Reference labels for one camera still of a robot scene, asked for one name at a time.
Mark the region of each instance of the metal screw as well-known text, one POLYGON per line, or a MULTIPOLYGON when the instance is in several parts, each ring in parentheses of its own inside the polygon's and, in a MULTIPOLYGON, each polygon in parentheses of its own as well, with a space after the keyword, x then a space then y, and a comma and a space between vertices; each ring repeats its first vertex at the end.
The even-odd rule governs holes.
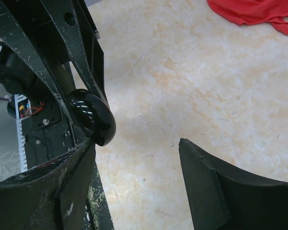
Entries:
POLYGON ((44 123, 44 125, 48 125, 49 124, 49 120, 48 119, 44 119, 43 123, 44 123))

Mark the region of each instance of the red towel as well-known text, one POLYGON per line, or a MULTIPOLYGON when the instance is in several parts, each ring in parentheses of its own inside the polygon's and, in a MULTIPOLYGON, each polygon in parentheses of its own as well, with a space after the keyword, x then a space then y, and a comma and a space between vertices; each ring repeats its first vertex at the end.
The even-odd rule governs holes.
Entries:
POLYGON ((210 8, 223 18, 237 25, 271 23, 288 35, 288 0, 207 0, 210 8))

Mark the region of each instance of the beige surface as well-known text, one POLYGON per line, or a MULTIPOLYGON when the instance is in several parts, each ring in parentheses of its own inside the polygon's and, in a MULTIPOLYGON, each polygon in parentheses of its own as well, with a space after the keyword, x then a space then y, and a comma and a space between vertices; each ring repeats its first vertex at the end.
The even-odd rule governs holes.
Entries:
POLYGON ((188 230, 178 142, 288 181, 288 37, 237 27, 205 0, 90 8, 117 121, 97 164, 116 230, 188 230))

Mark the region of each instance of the marble surface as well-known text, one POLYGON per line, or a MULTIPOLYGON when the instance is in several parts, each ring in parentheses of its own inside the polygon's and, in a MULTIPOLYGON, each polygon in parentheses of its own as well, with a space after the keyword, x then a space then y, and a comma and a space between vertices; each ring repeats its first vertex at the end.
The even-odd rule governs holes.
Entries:
POLYGON ((288 181, 288 36, 237 27, 205 0, 103 0, 89 10, 117 121, 114 140, 97 148, 116 230, 193 229, 180 138, 288 181))

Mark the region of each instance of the black object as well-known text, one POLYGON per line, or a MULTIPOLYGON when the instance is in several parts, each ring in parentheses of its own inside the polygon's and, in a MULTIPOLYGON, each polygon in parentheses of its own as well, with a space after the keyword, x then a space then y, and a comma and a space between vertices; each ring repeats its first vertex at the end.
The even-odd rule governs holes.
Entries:
POLYGON ((94 230, 95 219, 112 229, 105 198, 96 209, 87 192, 103 191, 94 183, 95 143, 107 144, 115 133, 98 38, 83 0, 0 0, 0 83, 45 102, 22 121, 31 170, 0 182, 0 230, 94 230), (88 89, 95 125, 69 106, 68 95, 77 92, 69 62, 88 89))
POLYGON ((194 229, 288 230, 288 183, 235 167, 187 139, 179 152, 194 229))
POLYGON ((75 90, 69 96, 70 107, 79 122, 91 132, 96 144, 104 146, 114 137, 116 123, 109 107, 87 90, 75 90))

